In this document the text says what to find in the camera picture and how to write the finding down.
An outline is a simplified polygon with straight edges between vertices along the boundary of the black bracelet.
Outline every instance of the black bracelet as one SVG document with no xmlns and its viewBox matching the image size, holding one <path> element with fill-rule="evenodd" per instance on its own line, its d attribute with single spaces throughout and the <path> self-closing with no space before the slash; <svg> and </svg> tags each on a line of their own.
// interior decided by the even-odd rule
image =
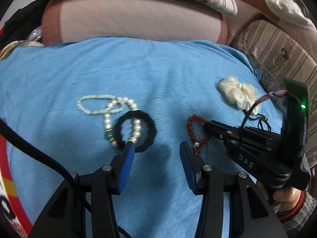
<svg viewBox="0 0 317 238">
<path fill-rule="evenodd" d="M 142 145 L 135 148 L 135 152 L 144 152 L 149 146 L 153 144 L 154 138 L 156 136 L 155 123 L 147 113 L 144 113 L 140 110 L 135 110 L 129 111 L 125 115 L 121 116 L 114 127 L 114 137 L 118 143 L 119 149 L 123 150 L 126 143 L 122 141 L 121 125 L 125 122 L 125 120 L 133 118 L 144 120 L 147 123 L 147 137 Z"/>
</svg>

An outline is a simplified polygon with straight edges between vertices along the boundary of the white cloth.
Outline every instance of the white cloth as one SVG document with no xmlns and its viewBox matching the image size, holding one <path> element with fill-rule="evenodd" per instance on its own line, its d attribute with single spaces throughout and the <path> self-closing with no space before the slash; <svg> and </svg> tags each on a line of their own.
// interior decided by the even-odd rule
<svg viewBox="0 0 317 238">
<path fill-rule="evenodd" d="M 235 76 L 228 76 L 219 82 L 220 89 L 224 92 L 229 104 L 237 104 L 241 110 L 249 111 L 256 99 L 260 97 L 256 88 L 251 84 L 240 83 Z M 260 105 L 257 105 L 252 114 L 258 114 Z"/>
<path fill-rule="evenodd" d="M 276 16 L 301 28 L 316 31 L 313 22 L 306 18 L 293 0 L 264 0 Z"/>
</svg>

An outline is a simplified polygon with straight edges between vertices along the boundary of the blue cloth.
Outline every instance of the blue cloth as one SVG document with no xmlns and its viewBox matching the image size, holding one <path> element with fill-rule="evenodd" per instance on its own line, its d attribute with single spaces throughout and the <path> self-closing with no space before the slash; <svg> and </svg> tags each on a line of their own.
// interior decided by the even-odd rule
<svg viewBox="0 0 317 238">
<path fill-rule="evenodd" d="M 158 133 L 153 146 L 135 155 L 127 188 L 114 196 L 118 224 L 133 238 L 193 238 L 202 196 L 193 195 L 188 188 L 179 145 L 190 142 L 186 121 L 193 114 L 232 126 L 242 122 L 243 112 L 229 105 L 218 88 L 218 82 L 228 75 L 265 93 L 242 53 L 207 41 L 97 38 L 46 48 L 17 48 L 0 62 L 0 116 L 68 171 L 82 175 L 108 164 L 118 150 L 104 139 L 102 117 L 80 112 L 77 99 L 114 94 L 135 100 L 153 118 Z M 89 108 L 105 105 L 104 101 L 84 103 Z M 262 108 L 272 130 L 279 132 L 280 111 L 271 101 L 262 103 Z M 113 124 L 122 114 L 112 115 Z M 127 138 L 131 124 L 124 123 L 123 129 Z M 195 126 L 196 133 L 201 129 Z M 7 145 L 18 196 L 34 223 L 62 178 Z M 220 171 L 241 170 L 217 139 L 211 139 L 201 155 Z M 223 237 L 228 235 L 228 214 L 224 215 Z"/>
</svg>

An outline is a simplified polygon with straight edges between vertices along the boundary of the blue rubber tip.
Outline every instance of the blue rubber tip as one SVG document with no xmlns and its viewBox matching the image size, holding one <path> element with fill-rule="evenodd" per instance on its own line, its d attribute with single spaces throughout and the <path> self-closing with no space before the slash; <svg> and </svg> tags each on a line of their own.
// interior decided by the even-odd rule
<svg viewBox="0 0 317 238">
<path fill-rule="evenodd" d="M 187 150 L 190 148 L 188 144 L 186 145 L 188 148 L 184 145 L 183 142 L 180 144 L 180 160 L 182 161 L 188 187 L 193 191 L 193 193 L 196 193 L 196 174 L 187 155 Z"/>
<path fill-rule="evenodd" d="M 130 172 L 131 172 L 132 163 L 134 160 L 135 146 L 132 142 L 129 142 L 129 143 L 131 143 L 131 145 L 128 149 L 128 152 L 126 154 L 126 158 L 123 162 L 121 171 L 119 173 L 118 195 L 120 195 L 124 191 L 124 189 L 126 188 L 126 185 L 128 183 L 128 179 L 130 176 Z"/>
</svg>

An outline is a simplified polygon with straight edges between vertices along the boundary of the human hand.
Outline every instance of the human hand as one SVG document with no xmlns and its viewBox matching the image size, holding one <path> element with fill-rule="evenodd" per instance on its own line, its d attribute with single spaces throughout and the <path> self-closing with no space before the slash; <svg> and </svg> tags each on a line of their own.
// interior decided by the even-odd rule
<svg viewBox="0 0 317 238">
<path fill-rule="evenodd" d="M 259 181 L 256 182 L 256 185 L 260 189 L 264 197 L 268 200 L 268 192 L 265 189 L 264 185 Z M 291 211 L 298 203 L 301 197 L 301 193 L 302 192 L 300 190 L 289 186 L 274 192 L 273 198 L 278 202 L 282 202 L 278 213 L 286 213 Z"/>
</svg>

